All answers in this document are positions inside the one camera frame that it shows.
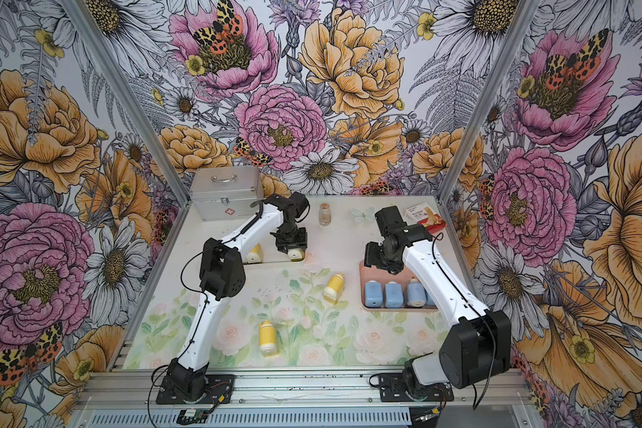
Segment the blue pencil sharpener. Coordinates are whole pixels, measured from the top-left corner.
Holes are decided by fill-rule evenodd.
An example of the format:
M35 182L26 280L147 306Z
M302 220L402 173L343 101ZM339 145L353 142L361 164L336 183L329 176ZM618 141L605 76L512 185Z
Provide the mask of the blue pencil sharpener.
M428 308L435 308L436 307L436 303L435 303L433 297L431 296L431 294L429 294L429 292L426 294L426 307L428 307Z
M423 308L427 303L426 289L413 277L407 284L407 305L410 308Z
M401 284L390 281L384 286L384 306L390 310L401 309L404 306L404 292Z
M370 309L383 307L383 285L370 280L364 286L364 305Z

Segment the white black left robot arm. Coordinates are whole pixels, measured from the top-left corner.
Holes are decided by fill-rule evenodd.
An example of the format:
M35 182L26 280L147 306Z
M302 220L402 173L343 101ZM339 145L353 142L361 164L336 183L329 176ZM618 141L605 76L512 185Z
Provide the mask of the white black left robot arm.
M169 362L156 402L161 405L197 403L208 393L207 368L219 323L232 298L246 283L244 260L262 239L272 235L276 249L292 261L302 261L308 248L306 228L298 223L310 208L304 194L272 194L246 223L221 239L205 241L200 260L201 301L185 343Z

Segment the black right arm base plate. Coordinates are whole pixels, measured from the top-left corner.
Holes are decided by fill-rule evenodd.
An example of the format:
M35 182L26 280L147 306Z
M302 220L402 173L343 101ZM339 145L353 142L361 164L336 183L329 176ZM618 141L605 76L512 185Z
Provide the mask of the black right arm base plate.
M447 404L454 401L449 383L420 385L415 380L405 379L404 374L371 374L367 379L371 388L378 390L381 402L435 402Z

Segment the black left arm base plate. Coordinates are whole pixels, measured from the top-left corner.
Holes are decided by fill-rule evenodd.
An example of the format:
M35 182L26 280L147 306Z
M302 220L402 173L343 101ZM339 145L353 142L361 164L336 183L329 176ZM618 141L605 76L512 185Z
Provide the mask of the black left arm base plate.
M155 402L158 405L221 405L228 404L235 388L232 374L208 374L194 382L189 392L181 390L171 381L162 381Z

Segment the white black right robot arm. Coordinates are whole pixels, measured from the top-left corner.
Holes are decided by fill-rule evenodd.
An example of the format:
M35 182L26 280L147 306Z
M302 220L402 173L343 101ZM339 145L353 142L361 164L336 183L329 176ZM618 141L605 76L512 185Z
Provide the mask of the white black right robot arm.
M393 276L409 269L424 286L448 323L449 333L437 353L405 363L407 393L422 399L437 383L463 389L490 384L493 376L511 367L511 321L503 311L492 311L480 301L447 264L436 237L421 224L410 225L399 209L376 212L383 241L366 245L364 266Z

